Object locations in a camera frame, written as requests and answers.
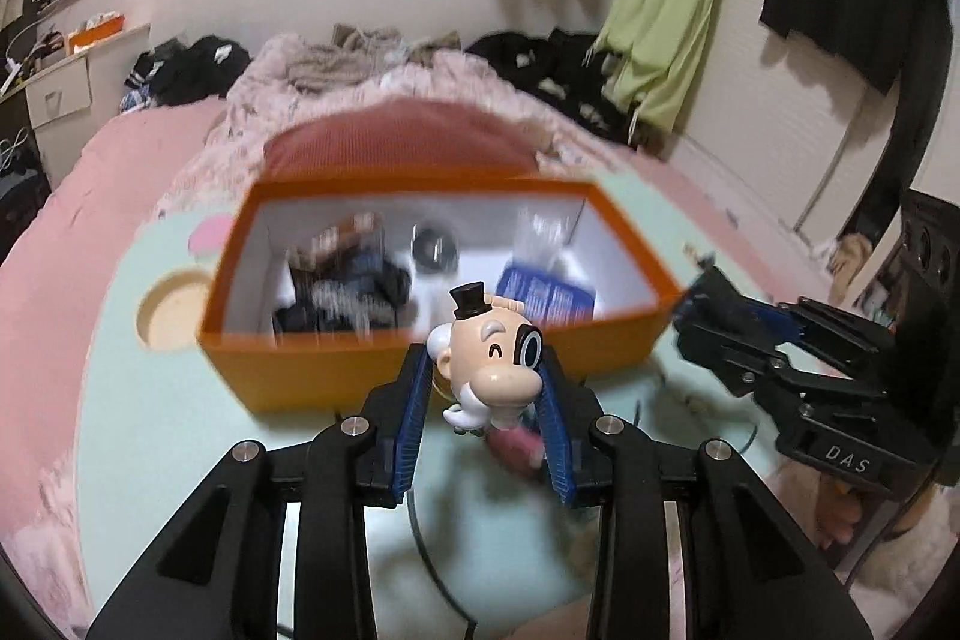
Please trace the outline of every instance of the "clear plastic bag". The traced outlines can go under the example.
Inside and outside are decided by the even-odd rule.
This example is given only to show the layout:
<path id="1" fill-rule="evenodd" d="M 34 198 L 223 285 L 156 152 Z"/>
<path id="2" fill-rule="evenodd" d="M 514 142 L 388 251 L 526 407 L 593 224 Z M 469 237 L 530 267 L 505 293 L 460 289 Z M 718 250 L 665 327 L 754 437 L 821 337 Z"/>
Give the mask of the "clear plastic bag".
<path id="1" fill-rule="evenodd" d="M 517 215 L 514 261 L 522 266 L 552 271 L 560 250 L 569 242 L 573 226 L 569 215 L 541 215 L 526 207 Z"/>

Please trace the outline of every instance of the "orange box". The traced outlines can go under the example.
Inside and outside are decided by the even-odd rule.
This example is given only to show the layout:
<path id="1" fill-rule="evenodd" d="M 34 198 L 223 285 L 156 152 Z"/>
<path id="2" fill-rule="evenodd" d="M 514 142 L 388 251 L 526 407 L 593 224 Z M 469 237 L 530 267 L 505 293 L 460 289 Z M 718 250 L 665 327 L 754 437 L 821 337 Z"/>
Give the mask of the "orange box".
<path id="1" fill-rule="evenodd" d="M 592 183 L 485 170 L 347 170 L 257 182 L 221 257 L 200 347 L 255 413 L 356 407 L 373 387 L 395 379 L 407 347 L 425 341 L 438 317 L 452 320 L 453 301 L 445 292 L 480 279 L 494 290 L 511 256 L 521 208 L 570 217 L 562 262 L 572 282 L 596 290 L 592 321 L 545 330 L 566 374 L 578 378 L 643 362 L 680 289 L 642 237 Z M 400 263 L 397 256 L 405 251 L 409 259 L 416 223 L 448 228 L 460 249 L 456 275 L 421 277 L 411 265 L 416 322 L 409 328 L 374 332 L 369 339 L 353 333 L 277 338 L 270 324 L 286 248 L 365 211 L 383 215 L 387 249 Z"/>
<path id="2" fill-rule="evenodd" d="M 69 42 L 67 42 L 68 53 L 73 54 L 77 47 L 88 47 L 90 44 L 96 44 L 102 39 L 109 39 L 109 37 L 116 36 L 123 30 L 125 20 L 126 18 L 120 15 L 119 17 L 107 20 L 105 23 L 94 25 L 93 28 L 88 28 L 78 34 L 74 34 L 70 37 Z"/>

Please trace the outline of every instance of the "cable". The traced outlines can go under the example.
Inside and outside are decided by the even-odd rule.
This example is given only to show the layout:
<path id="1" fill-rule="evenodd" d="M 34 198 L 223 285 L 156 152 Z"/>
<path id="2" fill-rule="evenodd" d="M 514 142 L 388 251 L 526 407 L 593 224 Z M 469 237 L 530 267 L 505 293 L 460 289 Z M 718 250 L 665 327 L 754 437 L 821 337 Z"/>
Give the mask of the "cable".
<path id="1" fill-rule="evenodd" d="M 16 148 L 22 148 L 30 137 L 30 129 L 26 126 L 17 131 L 13 143 L 9 139 L 0 139 L 0 172 L 4 172 L 13 163 L 13 153 Z"/>
<path id="2" fill-rule="evenodd" d="M 437 587 L 437 591 L 440 592 L 440 596 L 443 597 L 445 603 L 450 606 L 454 613 L 467 622 L 467 631 L 464 632 L 464 640 L 473 640 L 473 634 L 477 629 L 476 619 L 472 618 L 472 616 L 467 613 L 467 610 L 465 610 L 463 606 L 457 602 L 456 598 L 450 593 L 450 590 L 446 587 L 446 584 L 440 579 L 440 574 L 437 572 L 437 568 L 433 566 L 433 561 L 430 560 L 430 554 L 426 550 L 424 537 L 419 529 L 419 522 L 416 520 L 416 502 L 414 500 L 413 488 L 407 491 L 406 501 L 407 518 L 410 519 L 410 531 L 411 534 L 414 535 L 416 552 L 419 554 L 421 561 L 424 562 L 426 574 L 430 576 L 431 581 L 433 581 L 433 584 Z"/>
<path id="3" fill-rule="evenodd" d="M 10 43 L 7 44 L 7 52 L 4 53 L 4 61 L 5 61 L 5 62 L 6 62 L 7 58 L 10 57 L 10 51 L 11 51 L 11 49 L 13 49 L 13 43 L 16 42 L 17 39 L 19 39 L 21 36 L 23 36 L 23 35 L 24 35 L 27 31 L 29 31 L 31 28 L 36 28 L 37 25 L 40 25 L 41 23 L 44 23 L 45 20 L 46 20 L 46 19 L 44 18 L 44 19 L 41 19 L 41 20 L 37 20 L 35 23 L 30 23 L 30 25 L 24 26 L 23 30 L 22 30 L 20 33 L 18 33 L 16 36 L 14 36 L 13 39 L 10 39 Z"/>
<path id="4" fill-rule="evenodd" d="M 760 425 L 754 424 L 754 430 L 750 432 L 750 438 L 747 440 L 747 444 L 737 451 L 737 453 L 740 453 L 740 456 L 743 456 L 744 453 L 746 453 L 750 449 L 750 446 L 754 444 L 754 440 L 757 439 L 758 431 L 760 431 Z"/>
<path id="5" fill-rule="evenodd" d="M 904 502 L 899 511 L 894 514 L 893 518 L 887 521 L 887 524 L 885 527 L 883 527 L 883 530 L 880 532 L 880 534 L 871 540 L 870 545 L 867 545 L 867 550 L 862 552 L 858 560 L 856 560 L 856 564 L 851 567 L 850 574 L 848 574 L 846 581 L 843 581 L 844 588 L 846 588 L 847 591 L 850 590 L 850 587 L 853 585 L 853 581 L 855 581 L 856 577 L 860 574 L 860 570 L 863 569 L 863 565 L 867 562 L 867 558 L 870 557 L 870 554 L 872 554 L 877 546 L 887 538 L 887 535 L 894 530 L 896 524 L 899 524 L 901 518 L 906 515 L 909 509 L 911 509 L 915 501 L 923 496 L 923 492 L 925 492 L 925 490 L 927 490 L 930 485 L 933 484 L 933 476 L 937 474 L 942 462 L 942 459 L 941 461 L 937 461 L 933 469 L 930 470 L 930 474 L 928 477 L 926 477 L 926 480 L 923 481 L 923 483 L 920 485 L 920 488 L 918 488 L 916 493 L 914 493 L 914 495 L 910 498 L 910 501 Z"/>

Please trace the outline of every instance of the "brown towel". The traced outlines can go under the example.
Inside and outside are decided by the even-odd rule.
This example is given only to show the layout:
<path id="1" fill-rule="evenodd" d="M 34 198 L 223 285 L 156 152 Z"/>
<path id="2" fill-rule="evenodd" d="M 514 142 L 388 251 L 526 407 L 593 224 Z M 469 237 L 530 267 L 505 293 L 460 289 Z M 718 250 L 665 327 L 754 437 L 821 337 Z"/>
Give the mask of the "brown towel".
<path id="1" fill-rule="evenodd" d="M 536 172 L 536 142 L 476 107 L 397 98 L 325 116 L 276 136 L 264 172 L 328 167 L 489 167 Z"/>
<path id="2" fill-rule="evenodd" d="M 460 36 L 450 31 L 436 39 L 405 42 L 396 28 L 362 31 L 338 23 L 331 44 L 306 47 L 287 65 L 287 79 L 296 90 L 326 92 L 358 85 L 405 63 L 430 68 L 438 49 L 460 49 Z"/>

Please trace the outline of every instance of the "pink blanket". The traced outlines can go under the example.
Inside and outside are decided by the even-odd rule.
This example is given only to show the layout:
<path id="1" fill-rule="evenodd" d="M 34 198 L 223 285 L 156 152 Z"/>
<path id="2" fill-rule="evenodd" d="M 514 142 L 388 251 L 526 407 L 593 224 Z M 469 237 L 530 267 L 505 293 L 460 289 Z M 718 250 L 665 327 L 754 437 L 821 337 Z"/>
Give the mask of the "pink blanket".
<path id="1" fill-rule="evenodd" d="M 90 336 L 117 260 L 223 107 L 207 100 L 109 121 L 0 266 L 0 398 L 8 410 L 0 543 L 64 632 L 89 619 L 85 596 L 69 592 L 82 590 L 72 452 Z M 64 570 L 77 574 L 70 584 L 54 576 Z"/>

